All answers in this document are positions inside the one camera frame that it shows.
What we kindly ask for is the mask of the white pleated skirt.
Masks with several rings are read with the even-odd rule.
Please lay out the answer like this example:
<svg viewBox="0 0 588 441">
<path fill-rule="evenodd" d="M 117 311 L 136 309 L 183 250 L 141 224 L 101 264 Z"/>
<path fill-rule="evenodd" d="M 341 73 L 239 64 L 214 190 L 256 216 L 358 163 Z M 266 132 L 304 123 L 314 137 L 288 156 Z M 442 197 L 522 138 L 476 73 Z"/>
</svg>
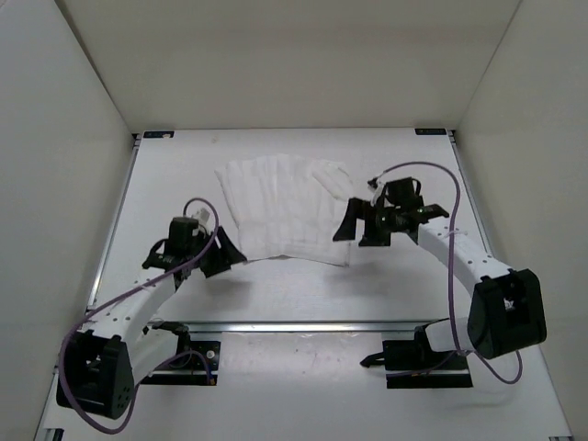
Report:
<svg viewBox="0 0 588 441">
<path fill-rule="evenodd" d="M 248 260 L 349 265 L 350 244 L 333 240 L 354 195 L 345 164 L 274 154 L 230 161 L 215 175 Z"/>
</svg>

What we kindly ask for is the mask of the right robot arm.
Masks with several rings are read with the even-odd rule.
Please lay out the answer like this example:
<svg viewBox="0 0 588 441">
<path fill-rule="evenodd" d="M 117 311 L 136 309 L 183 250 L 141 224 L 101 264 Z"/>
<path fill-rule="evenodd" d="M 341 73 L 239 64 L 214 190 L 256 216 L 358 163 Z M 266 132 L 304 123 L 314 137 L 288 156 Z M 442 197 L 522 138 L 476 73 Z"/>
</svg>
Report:
<svg viewBox="0 0 588 441">
<path fill-rule="evenodd" d="M 334 241 L 355 240 L 360 221 L 363 247 L 389 246 L 394 233 L 404 233 L 437 258 L 471 298 L 467 317 L 432 322 L 421 329 L 423 338 L 412 345 L 416 364 L 432 368 L 445 352 L 454 350 L 494 359 L 546 340 L 541 287 L 533 271 L 512 269 L 452 227 L 447 211 L 424 203 L 418 180 L 368 184 L 375 191 L 373 199 L 348 200 Z"/>
</svg>

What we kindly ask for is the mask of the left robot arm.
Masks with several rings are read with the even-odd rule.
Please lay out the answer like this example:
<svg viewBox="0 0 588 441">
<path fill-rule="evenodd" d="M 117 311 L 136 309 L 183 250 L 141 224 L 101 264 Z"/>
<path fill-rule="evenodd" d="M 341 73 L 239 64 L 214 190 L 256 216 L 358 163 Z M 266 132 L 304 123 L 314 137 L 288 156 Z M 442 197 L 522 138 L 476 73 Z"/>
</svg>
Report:
<svg viewBox="0 0 588 441">
<path fill-rule="evenodd" d="M 191 358 L 187 327 L 154 324 L 156 312 L 193 270 L 212 277 L 246 260 L 221 226 L 173 218 L 167 237 L 152 246 L 142 263 L 132 295 L 110 302 L 68 338 L 60 356 L 57 404 L 120 418 L 145 377 L 165 362 L 181 366 Z"/>
</svg>

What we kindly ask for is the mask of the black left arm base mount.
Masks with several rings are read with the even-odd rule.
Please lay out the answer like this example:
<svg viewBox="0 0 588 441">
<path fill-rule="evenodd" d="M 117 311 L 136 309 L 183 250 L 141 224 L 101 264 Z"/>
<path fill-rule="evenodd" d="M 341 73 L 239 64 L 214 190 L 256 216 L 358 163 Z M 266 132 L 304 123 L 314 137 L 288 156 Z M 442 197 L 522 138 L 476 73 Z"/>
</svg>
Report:
<svg viewBox="0 0 588 441">
<path fill-rule="evenodd" d="M 221 358 L 220 341 L 198 340 L 189 327 L 181 322 L 155 322 L 146 326 L 143 333 L 146 336 L 173 336 L 175 354 L 172 361 L 167 361 L 150 372 L 141 380 L 141 384 L 203 387 L 217 385 Z"/>
</svg>

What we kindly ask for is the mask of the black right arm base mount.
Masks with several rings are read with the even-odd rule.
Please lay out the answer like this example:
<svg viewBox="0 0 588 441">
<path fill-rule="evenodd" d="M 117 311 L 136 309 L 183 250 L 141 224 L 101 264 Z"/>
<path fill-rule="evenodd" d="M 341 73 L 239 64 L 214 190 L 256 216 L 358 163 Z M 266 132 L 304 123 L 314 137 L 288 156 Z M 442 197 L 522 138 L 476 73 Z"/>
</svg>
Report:
<svg viewBox="0 0 588 441">
<path fill-rule="evenodd" d="M 362 368 L 384 367 L 388 390 L 469 389 L 473 381 L 467 358 L 455 349 L 432 350 L 423 326 L 412 339 L 387 339 L 382 350 L 359 362 Z"/>
</svg>

